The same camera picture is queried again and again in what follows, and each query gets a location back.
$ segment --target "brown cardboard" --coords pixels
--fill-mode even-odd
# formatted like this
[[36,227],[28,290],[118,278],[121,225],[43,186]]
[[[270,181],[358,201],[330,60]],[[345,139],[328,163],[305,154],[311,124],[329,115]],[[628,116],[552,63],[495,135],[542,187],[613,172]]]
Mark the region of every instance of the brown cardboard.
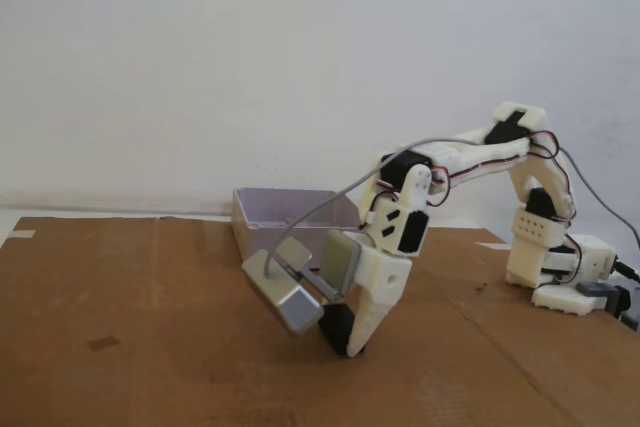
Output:
[[0,250],[0,426],[638,425],[640,342],[530,304],[489,232],[431,229],[361,357],[292,339],[231,226],[22,219]]

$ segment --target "electrical wire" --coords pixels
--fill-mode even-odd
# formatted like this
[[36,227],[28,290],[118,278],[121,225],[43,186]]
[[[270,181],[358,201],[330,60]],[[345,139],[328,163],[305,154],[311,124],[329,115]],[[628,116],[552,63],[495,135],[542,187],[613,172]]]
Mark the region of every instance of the electrical wire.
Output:
[[[548,135],[549,137],[551,137],[552,142],[556,146],[556,152],[554,154],[552,154],[551,151],[549,151],[550,157],[548,157],[547,160],[555,159],[558,156],[558,154],[560,153],[560,142],[558,142],[558,137],[556,137],[556,134],[554,134],[550,130],[537,130],[535,132],[531,132],[529,135],[527,135],[527,137],[529,139],[533,139],[534,137],[536,137],[538,135]],[[531,141],[531,144],[532,145],[536,145],[536,146],[540,145],[540,144],[535,143],[533,141]]]
[[391,185],[389,182],[385,182],[384,180],[376,180],[376,184],[378,184],[380,187],[384,187],[385,189],[396,190],[393,185]]
[[322,202],[317,203],[316,205],[311,207],[309,210],[303,212],[298,217],[296,217],[291,222],[289,222],[285,226],[285,228],[282,230],[282,232],[280,233],[280,235],[278,236],[278,238],[274,242],[273,247],[271,248],[271,250],[267,254],[267,258],[266,258],[266,260],[264,262],[264,276],[267,277],[267,278],[270,276],[270,274],[269,274],[269,266],[271,264],[271,259],[273,259],[273,254],[275,253],[276,249],[280,246],[280,244],[284,241],[284,239],[287,238],[287,234],[289,232],[291,232],[291,229],[293,229],[296,225],[298,225],[300,222],[302,222],[307,217],[315,214],[317,211],[322,209],[325,205],[330,204],[331,202],[335,201],[336,199],[342,197],[344,194],[352,191],[353,189],[358,187],[360,184],[363,184],[364,182],[366,182],[367,179],[369,179],[370,177],[372,177],[375,174],[377,174],[378,172],[380,172],[381,169],[383,169],[384,167],[389,165],[391,162],[393,162],[402,153],[406,152],[407,150],[410,150],[410,149],[413,149],[415,147],[418,147],[420,145],[432,144],[434,142],[453,142],[453,143],[460,143],[460,144],[467,144],[467,145],[478,145],[477,142],[473,142],[471,140],[455,139],[453,137],[440,137],[440,138],[435,137],[435,138],[432,138],[432,139],[422,139],[422,140],[418,140],[416,142],[412,142],[411,144],[405,145],[404,147],[402,147],[401,149],[397,150],[396,152],[391,154],[389,157],[387,157],[384,161],[379,163],[372,171],[366,173],[365,175],[360,177],[358,180],[356,180],[352,184],[349,184],[347,187],[345,187],[344,189],[340,190],[339,192],[336,192],[335,194],[330,195],[329,197],[327,197]]
[[591,194],[596,198],[596,200],[598,202],[600,202],[600,205],[602,205],[602,207],[604,207],[611,215],[616,217],[618,220],[620,220],[620,222],[622,222],[624,225],[626,225],[627,227],[629,227],[631,229],[631,232],[633,232],[633,235],[636,238],[636,242],[638,244],[638,248],[640,249],[640,235],[638,235],[638,231],[636,230],[636,228],[631,224],[631,222],[629,222],[627,219],[625,219],[620,214],[618,214],[615,210],[613,210],[611,207],[609,207],[605,203],[604,200],[602,200],[602,198],[598,195],[598,193],[591,186],[591,184],[587,181],[587,179],[585,179],[584,174],[582,173],[582,171],[580,170],[580,168],[576,164],[576,161],[573,159],[573,156],[569,152],[567,152],[566,149],[564,149],[562,147],[560,147],[560,151],[564,155],[567,156],[567,159],[569,159],[569,162],[571,162],[571,165],[573,166],[573,169],[576,171],[576,174],[578,174],[578,177],[580,177],[580,180],[582,180],[582,182],[584,183],[585,187],[587,187],[587,189],[589,189],[589,192],[591,192]]
[[449,194],[451,193],[451,178],[449,177],[449,169],[447,169],[444,165],[436,165],[434,167],[431,167],[431,171],[434,171],[434,170],[441,170],[444,172],[444,175],[447,178],[447,192],[444,194],[444,197],[442,198],[442,200],[437,204],[432,204],[427,200],[427,205],[431,207],[440,207],[442,204],[444,204],[447,201],[447,199],[449,198]]
[[578,209],[576,209],[575,207],[575,201],[573,199],[573,194],[571,193],[571,181],[569,180],[569,174],[567,173],[567,171],[560,165],[560,163],[556,160],[556,157],[558,156],[558,153],[560,153],[560,144],[556,144],[557,145],[557,152],[555,154],[552,154],[551,151],[549,149],[547,149],[544,145],[540,145],[540,144],[536,144],[536,143],[531,143],[531,147],[536,147],[538,149],[542,149],[544,150],[546,153],[549,154],[549,156],[545,156],[545,155],[540,155],[536,152],[529,152],[527,155],[533,155],[534,157],[538,157],[540,159],[544,159],[544,160],[552,160],[553,163],[555,164],[555,166],[558,168],[558,170],[560,170],[560,172],[562,173],[562,175],[565,178],[565,181],[567,182],[567,193],[569,194],[569,197],[571,197],[571,201],[574,204],[573,207],[573,215],[571,217],[569,217],[568,219],[565,219],[564,217],[558,217],[558,216],[553,216],[554,219],[557,220],[561,220],[563,222],[569,222],[569,226],[571,226],[571,221],[573,219],[576,218],[576,215],[578,215]]
[[578,271],[580,270],[580,267],[582,266],[582,249],[580,248],[580,244],[578,244],[573,237],[571,237],[569,234],[564,234],[564,236],[569,239],[569,241],[576,246],[576,249],[578,251],[578,267],[576,267],[576,270],[573,271],[573,275],[571,276],[570,279],[568,280],[561,280],[558,277],[556,277],[556,280],[558,282],[560,282],[561,284],[568,284],[569,282],[571,282],[573,279],[576,278],[576,275],[578,275]]

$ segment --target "black connector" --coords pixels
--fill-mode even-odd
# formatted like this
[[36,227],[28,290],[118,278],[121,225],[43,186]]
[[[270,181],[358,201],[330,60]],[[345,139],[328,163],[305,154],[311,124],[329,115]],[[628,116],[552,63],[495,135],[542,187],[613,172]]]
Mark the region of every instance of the black connector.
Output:
[[[387,160],[391,155],[393,154],[382,157],[381,162]],[[429,168],[433,166],[433,162],[431,162],[429,157],[407,150],[391,161],[391,163],[380,169],[380,180],[393,185],[395,190],[400,191],[402,190],[404,179],[409,173],[409,170],[419,164],[424,164]]]
[[484,138],[486,145],[505,144],[526,137],[529,131],[518,125],[524,112],[513,112],[504,122],[498,122]]
[[633,268],[629,267],[624,262],[620,262],[619,260],[616,260],[613,263],[613,270],[615,270],[616,272],[619,272],[620,275],[626,277],[627,279],[635,280],[640,284],[640,275],[638,275],[638,273],[635,270],[633,270]]

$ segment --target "gray cable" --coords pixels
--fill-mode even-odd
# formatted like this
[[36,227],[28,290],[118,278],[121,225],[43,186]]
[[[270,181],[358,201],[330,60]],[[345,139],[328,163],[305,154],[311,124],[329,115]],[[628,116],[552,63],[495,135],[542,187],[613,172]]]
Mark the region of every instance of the gray cable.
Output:
[[291,229],[293,229],[296,225],[298,225],[300,222],[302,222],[304,219],[306,219],[310,215],[315,214],[317,211],[319,211],[325,205],[330,204],[331,202],[333,202],[337,198],[342,197],[347,192],[352,191],[353,189],[358,187],[360,184],[364,183],[370,177],[372,177],[373,175],[375,175],[378,172],[380,172],[380,169],[384,168],[386,165],[388,165],[389,163],[393,162],[403,152],[405,152],[405,151],[407,151],[409,149],[413,149],[414,147],[418,147],[419,145],[431,144],[433,142],[457,142],[457,143],[460,143],[460,144],[478,145],[477,142],[473,142],[471,140],[453,139],[453,138],[447,138],[447,137],[434,138],[434,139],[422,139],[422,140],[418,140],[417,142],[413,142],[413,143],[411,143],[409,145],[405,145],[400,150],[397,150],[394,154],[392,154],[389,157],[387,157],[384,160],[384,162],[381,162],[380,164],[378,164],[378,166],[375,169],[373,169],[371,172],[369,172],[369,173],[365,174],[364,176],[360,177],[353,184],[349,185],[348,187],[345,187],[340,192],[336,192],[335,194],[331,195],[330,197],[327,197],[322,202],[314,205],[309,210],[307,210],[306,212],[301,214],[299,217],[296,217],[291,222],[289,222],[286,225],[286,227],[284,228],[284,230],[280,233],[280,235],[276,239],[275,243],[273,244],[273,247],[269,251],[269,254],[267,255],[267,259],[266,259],[266,261],[264,263],[264,276],[267,277],[267,278],[269,277],[269,265],[271,264],[271,259],[273,258],[273,254],[275,253],[276,249],[280,246],[280,244],[284,241],[284,239],[287,237],[287,234],[289,232],[291,232]]
[[625,224],[627,227],[629,227],[631,229],[631,231],[633,232],[633,235],[635,235],[635,237],[636,237],[636,242],[638,243],[638,248],[640,248],[640,235],[638,235],[638,231],[636,230],[636,228],[633,225],[631,225],[631,222],[629,222],[627,219],[625,219],[620,214],[618,214],[615,210],[613,210],[611,207],[609,207],[604,202],[604,200],[602,200],[600,198],[600,196],[596,193],[596,191],[593,189],[593,187],[591,187],[591,184],[587,181],[587,179],[584,178],[584,175],[582,175],[582,172],[578,168],[578,165],[576,164],[576,161],[573,160],[573,157],[571,156],[571,154],[569,152],[567,152],[565,149],[563,149],[562,147],[560,147],[560,151],[564,155],[567,156],[567,159],[569,159],[569,162],[571,162],[571,165],[573,165],[573,168],[576,171],[576,174],[578,174],[578,177],[580,177],[580,179],[582,180],[584,185],[586,185],[587,189],[589,189],[589,192],[591,192],[593,194],[593,196],[596,198],[596,200],[598,202],[600,202],[600,205],[602,205],[613,216],[617,217],[623,224]]

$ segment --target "transparent plastic box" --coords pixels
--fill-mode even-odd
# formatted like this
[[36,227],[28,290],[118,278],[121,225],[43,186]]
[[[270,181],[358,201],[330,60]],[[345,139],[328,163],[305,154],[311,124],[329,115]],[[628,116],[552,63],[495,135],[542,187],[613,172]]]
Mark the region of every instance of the transparent plastic box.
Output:
[[[260,249],[270,250],[287,223],[333,193],[329,190],[235,189],[231,223],[242,260]],[[298,224],[291,235],[311,251],[309,267],[314,269],[320,266],[327,231],[357,231],[359,223],[358,208],[342,196]]]

